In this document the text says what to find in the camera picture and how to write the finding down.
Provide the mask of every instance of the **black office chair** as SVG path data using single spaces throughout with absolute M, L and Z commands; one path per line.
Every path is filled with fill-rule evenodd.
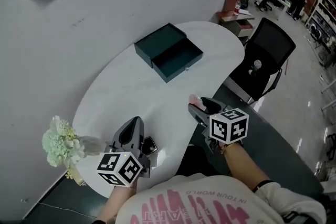
M 245 47 L 243 62 L 229 75 L 229 77 L 254 101 L 275 89 L 280 79 L 282 68 L 296 45 L 293 40 L 272 21 L 263 18 Z M 254 61 L 261 61 L 261 68 L 254 76 L 249 70 Z M 277 73 L 272 86 L 264 93 L 270 76 Z
M 259 0 L 254 0 L 254 4 L 258 5 L 258 1 L 259 1 Z M 270 2 L 271 0 L 263 0 L 263 1 L 266 1 L 266 6 L 263 7 L 263 8 L 264 8 L 264 12 L 266 12 L 268 9 L 269 9 L 270 11 L 272 11 L 273 9 L 272 9 L 272 7 L 269 5 L 269 3 L 268 3 L 268 2 Z

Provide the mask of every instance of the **red bottle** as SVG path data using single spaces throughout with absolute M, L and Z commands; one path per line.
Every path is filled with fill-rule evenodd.
M 239 10 L 240 10 L 240 0 L 237 0 L 236 2 L 236 6 L 235 6 L 235 15 L 238 15 L 239 14 Z

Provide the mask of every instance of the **dark green box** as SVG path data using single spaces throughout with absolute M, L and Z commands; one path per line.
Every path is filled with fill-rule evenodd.
M 184 32 L 167 24 L 135 43 L 137 54 L 167 83 L 201 59 Z

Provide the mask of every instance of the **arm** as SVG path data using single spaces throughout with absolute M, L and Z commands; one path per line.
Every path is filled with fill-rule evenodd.
M 108 222 L 110 219 L 115 217 L 123 204 L 137 193 L 137 182 L 138 180 L 135 180 L 132 188 L 118 186 L 114 187 L 113 191 L 111 192 L 110 198 L 106 202 L 103 210 L 98 215 L 97 220 Z
M 238 143 L 225 148 L 224 156 L 233 177 L 243 182 L 250 190 L 260 182 L 269 180 Z
M 249 189 L 254 190 L 259 183 L 269 180 L 267 175 L 255 164 L 238 143 L 234 143 L 223 150 L 233 177 L 243 182 Z M 288 189 L 281 188 L 278 183 L 266 183 L 258 187 L 255 194 L 283 218 L 295 212 L 297 216 L 294 218 L 304 218 L 308 215 L 318 224 L 326 222 L 325 209 L 319 202 Z

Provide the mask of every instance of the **pink object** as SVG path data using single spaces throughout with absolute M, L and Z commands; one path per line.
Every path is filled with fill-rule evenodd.
M 190 94 L 189 104 L 193 104 L 193 105 L 197 106 L 199 109 L 202 109 L 203 111 L 206 110 L 206 107 L 203 105 L 201 97 L 196 96 L 194 94 Z

